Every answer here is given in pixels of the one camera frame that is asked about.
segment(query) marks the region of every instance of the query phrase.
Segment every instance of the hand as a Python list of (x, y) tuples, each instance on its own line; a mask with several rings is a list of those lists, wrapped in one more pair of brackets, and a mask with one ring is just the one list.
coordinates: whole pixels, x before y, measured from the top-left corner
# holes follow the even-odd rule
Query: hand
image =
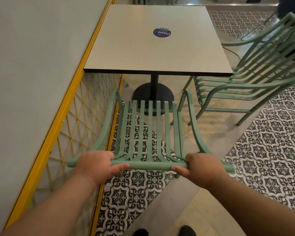
[(228, 176), (221, 161), (215, 156), (205, 153), (189, 153), (186, 155), (189, 169), (173, 166), (172, 171), (189, 179), (197, 186), (209, 189), (220, 177)]
[(104, 183), (107, 179), (128, 169), (127, 163), (111, 165), (110, 160), (114, 154), (109, 151), (91, 151), (79, 157), (73, 174), (84, 174), (91, 178), (96, 186)]

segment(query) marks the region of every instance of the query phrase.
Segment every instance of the black table edge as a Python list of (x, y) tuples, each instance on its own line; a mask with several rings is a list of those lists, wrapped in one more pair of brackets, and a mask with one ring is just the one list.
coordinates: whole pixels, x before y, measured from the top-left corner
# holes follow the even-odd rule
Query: black table edge
[(211, 76), (230, 77), (233, 73), (212, 73), (212, 72), (189, 72), (189, 71), (153, 71), (153, 70), (125, 70), (125, 69), (85, 69), (86, 73), (106, 74), (134, 74), (134, 75), (189, 75), (189, 76)]

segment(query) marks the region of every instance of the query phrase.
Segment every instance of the person's right arm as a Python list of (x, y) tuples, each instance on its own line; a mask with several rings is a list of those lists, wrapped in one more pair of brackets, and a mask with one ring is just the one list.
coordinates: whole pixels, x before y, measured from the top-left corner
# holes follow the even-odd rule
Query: person's right arm
[(189, 169), (172, 170), (207, 189), (232, 215), (247, 236), (295, 235), (295, 211), (230, 177), (209, 154), (187, 154)]

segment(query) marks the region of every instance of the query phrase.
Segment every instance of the round black table base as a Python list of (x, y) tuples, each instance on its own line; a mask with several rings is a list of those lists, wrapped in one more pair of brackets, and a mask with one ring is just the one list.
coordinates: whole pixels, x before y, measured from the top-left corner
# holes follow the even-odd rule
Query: round black table base
[[(134, 91), (132, 95), (132, 100), (138, 101), (137, 111), (139, 111), (141, 107), (141, 100), (145, 100), (145, 109), (148, 109), (150, 92), (151, 92), (151, 83), (142, 84)], [(161, 109), (164, 109), (164, 101), (168, 101), (169, 108), (171, 108), (172, 102), (174, 101), (173, 92), (165, 85), (158, 83), (156, 100), (161, 101)], [(153, 109), (156, 109), (156, 101), (153, 101)]]

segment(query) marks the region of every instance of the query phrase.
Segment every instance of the person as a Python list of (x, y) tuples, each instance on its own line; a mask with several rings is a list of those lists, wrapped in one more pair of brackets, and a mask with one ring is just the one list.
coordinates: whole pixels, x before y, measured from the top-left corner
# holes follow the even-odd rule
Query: person
[[(95, 187), (129, 168), (127, 163), (112, 166), (110, 160), (113, 157), (113, 153), (108, 151), (91, 151), (82, 155), (72, 177), (59, 190), (29, 210), (0, 236), (70, 235), (84, 203)], [(173, 166), (171, 170), (207, 189), (247, 236), (295, 235), (294, 210), (230, 177), (216, 157), (201, 153), (187, 154), (186, 161), (189, 169)], [(148, 235), (145, 229), (134, 233), (134, 236), (145, 235)], [(196, 233), (189, 226), (183, 226), (179, 236), (196, 236)]]

